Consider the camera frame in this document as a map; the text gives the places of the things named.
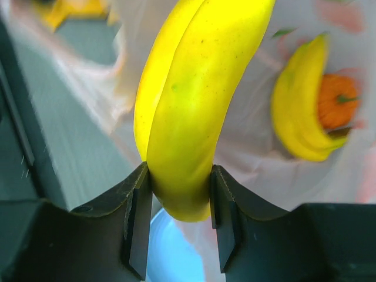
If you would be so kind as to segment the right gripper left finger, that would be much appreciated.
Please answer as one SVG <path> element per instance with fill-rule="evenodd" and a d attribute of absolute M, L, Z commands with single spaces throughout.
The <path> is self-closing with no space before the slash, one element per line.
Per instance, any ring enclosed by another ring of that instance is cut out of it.
<path fill-rule="evenodd" d="M 2 281 L 144 281 L 152 191 L 147 165 L 67 211 L 1 202 Z"/>

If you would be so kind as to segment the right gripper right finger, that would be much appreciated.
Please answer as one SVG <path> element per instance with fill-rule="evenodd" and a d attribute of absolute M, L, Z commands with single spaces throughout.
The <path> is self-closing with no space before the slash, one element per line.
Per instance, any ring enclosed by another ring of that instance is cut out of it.
<path fill-rule="evenodd" d="M 215 165 L 211 222 L 227 281 L 374 281 L 375 206 L 281 209 Z"/>

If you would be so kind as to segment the yellow banana bunch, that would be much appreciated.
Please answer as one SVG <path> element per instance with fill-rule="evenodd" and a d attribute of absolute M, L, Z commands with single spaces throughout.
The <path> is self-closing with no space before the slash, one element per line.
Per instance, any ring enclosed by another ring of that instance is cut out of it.
<path fill-rule="evenodd" d="M 328 57 L 328 33 L 302 44 L 290 57 L 271 96 L 274 131 L 294 156 L 322 162 L 344 146 L 345 134 L 331 137 L 318 120 L 318 94 Z"/>

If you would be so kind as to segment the red orange persimmon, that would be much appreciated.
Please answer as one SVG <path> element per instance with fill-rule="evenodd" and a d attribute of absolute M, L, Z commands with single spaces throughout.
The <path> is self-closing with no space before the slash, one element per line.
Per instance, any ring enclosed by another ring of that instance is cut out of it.
<path fill-rule="evenodd" d="M 349 124 L 358 109 L 360 94 L 356 81 L 347 76 L 326 74 L 318 95 L 318 118 L 325 130 Z"/>

